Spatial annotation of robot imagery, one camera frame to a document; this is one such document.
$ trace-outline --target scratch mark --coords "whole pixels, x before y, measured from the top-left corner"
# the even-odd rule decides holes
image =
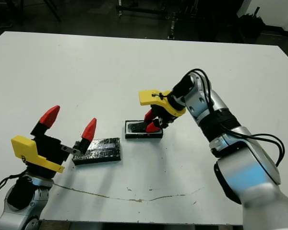
[[[194,192],[190,193],[190,194],[177,194],[177,195],[164,195],[164,196],[160,196],[160,197],[156,197],[154,199],[150,199],[150,200],[145,200],[145,199],[123,199],[123,198],[116,198],[116,197],[110,197],[110,196],[106,196],[106,195],[101,195],[101,194],[97,194],[97,193],[90,193],[90,192],[86,192],[86,191],[81,191],[81,190],[78,190],[78,189],[74,189],[74,188],[68,188],[68,187],[65,187],[63,185],[59,185],[59,184],[56,184],[54,183],[54,185],[58,186],[58,187],[61,187],[61,188],[64,188],[64,189],[68,189],[68,190],[71,190],[71,191],[75,191],[75,192],[78,192],[78,193],[85,193],[85,194],[88,194],[88,195],[93,195],[93,196],[98,196],[98,197],[102,197],[102,198],[108,198],[108,199],[115,199],[115,200],[124,200],[124,201],[133,201],[133,202],[137,202],[137,203],[142,203],[143,201],[154,201],[154,200],[159,200],[159,199],[163,199],[163,198],[170,198],[170,197],[175,197],[175,196],[190,196],[190,195],[193,195],[194,193],[200,191],[201,189],[203,189],[204,187],[202,188],[199,188],[197,190],[195,190]]]
[[[139,202],[139,203],[142,203],[142,199],[138,199],[138,200],[135,200],[135,199],[129,199],[129,201],[135,201],[135,202]]]

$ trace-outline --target wire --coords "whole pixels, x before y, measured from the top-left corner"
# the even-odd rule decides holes
[[[4,178],[4,179],[0,182],[0,189],[3,188],[3,187],[6,185],[6,183],[7,183],[7,181],[8,181],[9,179],[19,178],[19,177],[23,176],[25,173],[26,173],[26,170],[24,170],[24,171],[23,171],[22,173],[20,173],[20,174],[10,175],[10,176]]]
[[[207,84],[207,91],[206,91],[206,87],[205,87],[205,83],[203,80],[203,77],[200,73],[205,77],[206,80],[206,84]],[[203,91],[204,91],[204,96],[206,99],[206,103],[207,103],[207,107],[210,113],[214,112],[213,109],[213,101],[211,99],[211,85],[210,85],[210,81],[208,79],[207,74],[202,70],[202,69],[192,69],[190,70],[186,75],[189,75],[190,73],[195,73],[197,74],[200,79],[201,79],[201,83],[203,85]],[[225,126],[223,126],[222,124],[220,124],[221,129],[223,129],[226,133],[231,134],[233,136],[239,137],[241,139],[253,139],[253,140],[259,140],[259,141],[265,141],[265,142],[269,142],[269,143],[273,143],[278,147],[279,150],[279,156],[278,159],[275,163],[276,167],[279,166],[279,164],[281,163],[281,161],[283,160],[284,156],[285,156],[285,145],[282,142],[282,140],[272,134],[266,134],[266,133],[261,133],[261,134],[254,134],[254,135],[245,135],[245,134],[241,134],[241,133],[237,133],[234,132],[232,130],[229,130],[228,128],[226,128]],[[259,136],[267,136],[267,137],[272,137],[275,140],[271,140],[271,139],[267,139],[267,138],[260,138]]]
[[[26,6],[24,6],[24,7],[37,6],[37,5],[45,5],[45,3],[34,3],[34,4],[26,5]]]

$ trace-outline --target table surface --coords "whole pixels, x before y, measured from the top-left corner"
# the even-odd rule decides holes
[[[38,119],[61,110],[48,135],[72,146],[96,117],[95,138],[121,138],[119,162],[74,166],[54,177],[41,218],[179,224],[241,224],[213,172],[216,158],[189,114],[160,140],[125,140],[128,119],[142,119],[140,90],[171,89],[202,68],[213,89],[252,133],[278,135],[288,196],[288,57],[277,46],[5,32],[0,36],[0,180],[24,169],[10,139],[30,138]],[[277,149],[263,146],[274,160]],[[0,192],[3,199],[14,181]]]

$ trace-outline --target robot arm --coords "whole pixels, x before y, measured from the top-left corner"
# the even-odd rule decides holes
[[[59,139],[46,136],[45,132],[54,123],[59,109],[57,105],[41,117],[31,132],[34,139],[21,136],[12,139],[15,156],[26,164],[26,171],[19,175],[16,184],[6,194],[0,230],[37,230],[40,214],[53,185],[52,178],[56,173],[63,172],[61,165],[69,154],[85,153],[94,137],[95,118],[84,130],[82,140],[73,148],[62,145]]]
[[[154,116],[150,118],[157,117],[151,121],[145,116],[146,122],[151,122],[148,127],[163,128],[173,122],[178,116],[169,107],[176,114],[183,114],[187,108],[208,139],[211,152],[218,158],[214,172],[226,196],[243,206],[244,229],[288,229],[288,198],[279,189],[277,167],[260,144],[251,139],[248,129],[240,125],[210,89],[202,70],[189,71],[171,92],[146,91],[139,95],[142,105],[152,103],[148,114]],[[156,103],[159,100],[166,104],[163,109],[159,108],[160,102]]]

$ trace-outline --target white wall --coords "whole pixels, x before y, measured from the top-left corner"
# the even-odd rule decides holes
[[[258,16],[261,16],[266,25],[280,26],[288,29],[288,0],[244,0],[243,6],[238,15],[255,12],[256,7],[260,10]]]

